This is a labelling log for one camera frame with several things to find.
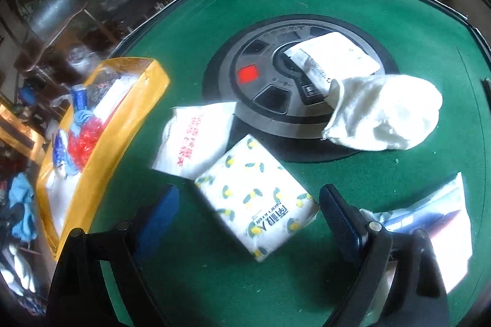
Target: white wall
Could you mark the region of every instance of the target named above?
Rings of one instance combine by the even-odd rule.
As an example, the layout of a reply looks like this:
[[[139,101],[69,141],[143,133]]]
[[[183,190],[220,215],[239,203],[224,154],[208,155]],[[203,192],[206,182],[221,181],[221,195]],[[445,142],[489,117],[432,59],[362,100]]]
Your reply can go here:
[[[443,2],[469,18],[488,43],[491,43],[491,9],[483,0],[443,0]]]
[[[5,0],[0,0],[0,15],[2,15],[7,26],[11,29],[16,38],[22,42],[26,28],[17,20],[17,17],[10,10]],[[6,75],[5,82],[2,87],[0,87],[0,91],[10,101],[14,101],[15,80],[17,76],[17,70],[14,68],[14,63],[21,51],[2,25],[0,25],[0,36],[4,37],[2,44],[0,44],[0,69]]]

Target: white package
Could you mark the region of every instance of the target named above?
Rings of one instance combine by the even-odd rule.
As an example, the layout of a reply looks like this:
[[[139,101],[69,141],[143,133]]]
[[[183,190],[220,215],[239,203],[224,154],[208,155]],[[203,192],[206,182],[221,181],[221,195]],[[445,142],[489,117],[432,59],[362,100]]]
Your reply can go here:
[[[251,135],[195,184],[258,262],[313,221],[319,210],[312,196]]]
[[[152,168],[191,180],[208,170],[225,153],[235,104],[175,107]]]
[[[443,98],[430,82],[407,75],[333,80],[334,109],[323,140],[357,150],[408,150],[435,129]]]
[[[461,172],[407,208],[378,213],[360,209],[360,212],[368,221],[380,222],[387,231],[410,234],[415,229],[425,230],[430,237],[447,293],[466,276],[467,264],[472,256],[472,234]],[[382,306],[392,284],[395,265],[391,271],[389,281],[383,280],[387,286]]]
[[[370,76],[380,69],[371,56],[339,32],[295,44],[285,54],[325,97],[332,79]]]

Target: black clamp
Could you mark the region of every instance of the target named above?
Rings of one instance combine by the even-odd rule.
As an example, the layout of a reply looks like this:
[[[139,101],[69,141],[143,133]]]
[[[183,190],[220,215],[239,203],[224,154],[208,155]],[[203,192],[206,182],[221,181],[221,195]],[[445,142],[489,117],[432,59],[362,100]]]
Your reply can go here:
[[[373,327],[447,327],[447,296],[433,247],[422,230],[390,233],[376,221],[367,222],[349,206],[333,185],[319,195],[321,211],[346,261],[360,267],[348,295],[324,327],[359,327],[374,299],[390,260],[398,261],[381,316]],[[109,261],[121,298],[135,326],[169,327],[134,262],[145,224],[123,221],[108,232],[85,234],[73,229],[52,280],[48,325],[124,326],[112,307],[100,260]]]
[[[389,295],[373,327],[447,327],[447,294],[426,232],[391,233],[349,206],[336,187],[319,194],[321,211],[347,262],[360,266],[341,305],[324,327],[359,327],[375,297],[389,261],[397,261]]]

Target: blue cloth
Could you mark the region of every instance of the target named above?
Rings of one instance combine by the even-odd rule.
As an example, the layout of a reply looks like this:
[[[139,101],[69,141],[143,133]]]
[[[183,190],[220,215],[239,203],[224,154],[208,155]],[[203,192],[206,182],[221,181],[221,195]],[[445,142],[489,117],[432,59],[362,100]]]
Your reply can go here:
[[[72,157],[68,153],[68,135],[63,129],[58,129],[58,133],[55,136],[52,156],[53,167],[59,176],[74,176],[79,173],[77,166],[75,166]]]
[[[70,131],[75,137],[79,136],[80,128],[93,116],[94,114],[92,111],[89,111],[88,109],[82,109],[73,114],[73,122],[70,125]]]
[[[34,190],[24,173],[19,173],[12,182],[8,192],[10,207],[15,204],[24,205],[24,218],[12,227],[12,235],[28,243],[37,237],[33,211]]]
[[[19,97],[27,105],[33,106],[37,104],[36,94],[29,86],[24,86],[20,89]]]

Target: screw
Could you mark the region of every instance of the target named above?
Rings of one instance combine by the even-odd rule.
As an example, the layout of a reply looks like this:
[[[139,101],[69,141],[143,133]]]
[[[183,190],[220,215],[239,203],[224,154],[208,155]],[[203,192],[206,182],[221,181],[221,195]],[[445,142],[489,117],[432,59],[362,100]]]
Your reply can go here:
[[[72,229],[72,231],[70,232],[70,236],[72,237],[78,237],[81,236],[82,234],[83,234],[83,230],[79,227]]]
[[[379,222],[375,221],[368,223],[368,227],[370,228],[370,230],[373,230],[375,232],[379,232],[380,230],[382,230],[382,225]]]
[[[116,230],[125,231],[130,228],[130,223],[127,220],[123,220],[116,225]]]

